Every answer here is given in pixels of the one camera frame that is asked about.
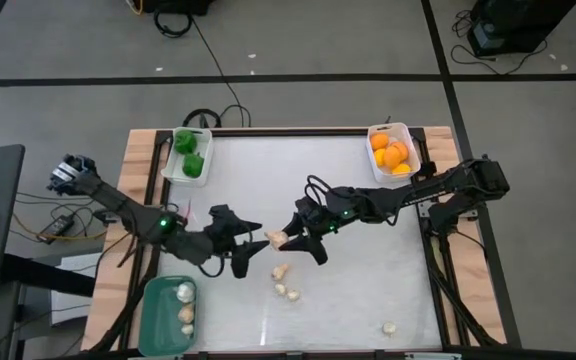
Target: metal bracket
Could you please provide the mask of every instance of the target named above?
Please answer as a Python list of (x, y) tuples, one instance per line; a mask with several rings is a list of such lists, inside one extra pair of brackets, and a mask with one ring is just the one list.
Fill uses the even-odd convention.
[[(430, 215), (428, 214), (428, 209), (436, 203), (437, 201), (432, 200), (426, 200), (418, 203), (417, 206), (419, 206), (419, 216), (425, 219), (429, 218)], [(460, 218), (468, 219), (469, 221), (477, 220), (478, 216), (479, 215), (477, 214), (477, 210), (466, 211), (465, 213), (459, 215)]]
[(406, 353), (406, 360), (461, 360), (461, 354)]

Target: orange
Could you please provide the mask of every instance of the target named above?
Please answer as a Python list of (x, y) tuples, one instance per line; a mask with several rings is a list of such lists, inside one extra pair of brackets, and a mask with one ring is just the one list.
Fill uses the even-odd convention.
[(377, 166), (384, 166), (384, 154), (386, 153), (386, 149), (377, 149), (375, 151), (375, 162)]
[(401, 163), (401, 164), (397, 165), (396, 168), (392, 169), (392, 174), (393, 175), (407, 174), (411, 170), (412, 169), (410, 168), (410, 166), (408, 166), (408, 164)]
[(375, 134), (370, 137), (370, 146), (373, 150), (384, 149), (386, 146), (388, 146), (389, 141), (390, 139), (388, 139), (388, 135)]
[(394, 169), (401, 163), (401, 153), (395, 146), (388, 146), (384, 152), (384, 164)]
[(408, 147), (406, 147), (406, 144), (402, 143), (401, 141), (397, 141), (390, 144), (390, 146), (394, 146), (397, 148), (397, 150), (399, 150), (401, 153), (401, 161), (408, 159)]

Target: green plastic bowl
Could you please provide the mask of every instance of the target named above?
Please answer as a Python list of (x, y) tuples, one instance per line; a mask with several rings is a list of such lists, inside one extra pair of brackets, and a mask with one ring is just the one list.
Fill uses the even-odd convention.
[[(190, 337), (181, 332), (184, 325), (177, 318), (182, 303), (177, 299), (181, 283), (195, 285), (195, 331)], [(139, 352), (144, 356), (180, 355), (197, 338), (197, 284), (188, 276), (163, 276), (150, 280), (144, 290), (144, 306), (139, 326)]]

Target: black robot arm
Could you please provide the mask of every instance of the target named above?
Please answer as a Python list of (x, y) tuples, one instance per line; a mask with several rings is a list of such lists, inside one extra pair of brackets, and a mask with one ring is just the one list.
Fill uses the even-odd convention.
[[(436, 232), (445, 232), (457, 223), (460, 214), (485, 201), (497, 200), (508, 190), (508, 182), (499, 163), (488, 158), (466, 160), (443, 174), (396, 189), (332, 188), (316, 176), (308, 176), (306, 196), (297, 200), (297, 212), (283, 229), (289, 237), (282, 251), (309, 252), (319, 265), (328, 260), (321, 244), (323, 236), (337, 233), (354, 221), (386, 222), (394, 226), (401, 208), (445, 194), (453, 196), (428, 210)], [(308, 190), (315, 195), (311, 197)], [(319, 193), (325, 198), (325, 205)]]
[(268, 245), (268, 241), (248, 241), (237, 245), (236, 235), (257, 230), (261, 224), (239, 219), (228, 205), (210, 209), (213, 223), (203, 231), (186, 231), (186, 218), (132, 200), (104, 182), (97, 174), (95, 162), (84, 156), (66, 155), (53, 170), (48, 189), (60, 195), (89, 196), (119, 216), (126, 231), (135, 235), (139, 244), (161, 246), (177, 258), (195, 265), (203, 264), (213, 255), (230, 258), (237, 278), (246, 276), (249, 259)]

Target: white mushroom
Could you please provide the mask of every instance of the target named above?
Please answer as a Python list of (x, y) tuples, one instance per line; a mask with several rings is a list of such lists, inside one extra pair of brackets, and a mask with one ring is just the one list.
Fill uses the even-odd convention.
[(396, 330), (397, 327), (391, 322), (384, 323), (384, 326), (381, 327), (381, 331), (388, 336), (392, 336)]
[(181, 308), (181, 311), (177, 315), (180, 321), (190, 324), (195, 319), (195, 310), (192, 304), (186, 305)]
[(190, 324), (181, 327), (181, 332), (188, 337), (190, 337), (194, 331), (195, 327)]
[(279, 247), (288, 242), (288, 235), (283, 231), (268, 231), (264, 235), (270, 240), (270, 245), (279, 250)]
[(272, 269), (272, 278), (275, 281), (281, 281), (281, 279), (284, 278), (284, 275), (286, 275), (286, 271), (288, 271), (288, 268), (290, 267), (290, 265), (288, 264), (283, 264), (283, 265), (279, 265), (279, 266), (275, 266), (274, 269)]
[(286, 285), (284, 284), (275, 284), (275, 291), (277, 294), (284, 296), (286, 295)]
[(288, 300), (290, 300), (290, 301), (299, 300), (299, 296), (300, 296), (300, 294), (299, 294), (299, 291), (297, 291), (297, 290), (288, 291)]
[(185, 282), (177, 288), (177, 299), (183, 303), (195, 300), (195, 286), (190, 282)]

